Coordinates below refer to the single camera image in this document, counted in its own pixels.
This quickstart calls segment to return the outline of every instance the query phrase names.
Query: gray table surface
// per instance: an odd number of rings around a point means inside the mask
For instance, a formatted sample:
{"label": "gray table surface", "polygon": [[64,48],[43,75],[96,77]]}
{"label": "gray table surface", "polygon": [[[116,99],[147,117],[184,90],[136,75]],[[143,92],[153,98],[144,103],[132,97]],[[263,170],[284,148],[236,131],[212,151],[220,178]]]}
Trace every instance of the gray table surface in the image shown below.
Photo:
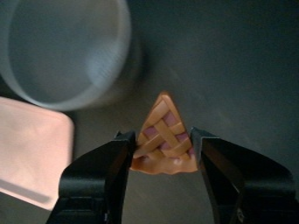
{"label": "gray table surface", "polygon": [[[185,126],[284,165],[299,191],[299,4],[296,1],[128,1],[144,48],[143,79],[125,99],[72,113],[75,158],[117,130],[139,131],[160,91]],[[0,80],[0,95],[16,98]],[[49,212],[0,194],[0,223]],[[212,223],[202,174],[129,172],[123,223]]]}

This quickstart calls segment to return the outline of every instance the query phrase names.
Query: toy pie slice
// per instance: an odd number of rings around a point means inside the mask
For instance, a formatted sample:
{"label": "toy pie slice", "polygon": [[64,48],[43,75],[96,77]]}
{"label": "toy pie slice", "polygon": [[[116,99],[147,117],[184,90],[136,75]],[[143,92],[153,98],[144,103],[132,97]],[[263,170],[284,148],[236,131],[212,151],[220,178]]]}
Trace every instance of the toy pie slice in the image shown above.
{"label": "toy pie slice", "polygon": [[183,120],[167,92],[161,92],[137,137],[131,169],[148,174],[198,171]]}

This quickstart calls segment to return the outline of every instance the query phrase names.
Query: pink container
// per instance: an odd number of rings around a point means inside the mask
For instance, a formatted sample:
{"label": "pink container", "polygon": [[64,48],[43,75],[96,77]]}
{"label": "pink container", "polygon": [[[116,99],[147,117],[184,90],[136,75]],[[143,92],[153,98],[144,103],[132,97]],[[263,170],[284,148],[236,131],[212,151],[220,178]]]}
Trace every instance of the pink container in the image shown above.
{"label": "pink container", "polygon": [[0,97],[0,191],[51,210],[71,163],[73,125],[59,112]]}

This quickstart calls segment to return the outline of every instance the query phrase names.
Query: lattice crust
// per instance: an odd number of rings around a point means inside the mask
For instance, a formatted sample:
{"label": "lattice crust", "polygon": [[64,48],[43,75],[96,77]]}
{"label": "lattice crust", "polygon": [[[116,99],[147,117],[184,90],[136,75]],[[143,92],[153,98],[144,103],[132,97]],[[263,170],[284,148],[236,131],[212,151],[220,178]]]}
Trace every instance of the lattice crust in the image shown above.
{"label": "lattice crust", "polygon": [[198,171],[192,142],[165,92],[160,93],[144,121],[131,169],[149,174]]}

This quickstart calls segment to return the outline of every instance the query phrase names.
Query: white bowl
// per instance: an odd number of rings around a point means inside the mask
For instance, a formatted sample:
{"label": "white bowl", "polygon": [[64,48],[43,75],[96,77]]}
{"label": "white bowl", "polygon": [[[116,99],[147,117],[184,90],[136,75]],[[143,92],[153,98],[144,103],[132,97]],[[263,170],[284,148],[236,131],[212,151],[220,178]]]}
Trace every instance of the white bowl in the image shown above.
{"label": "white bowl", "polygon": [[73,110],[127,90],[137,63],[125,0],[4,1],[0,27],[0,74],[28,102]]}

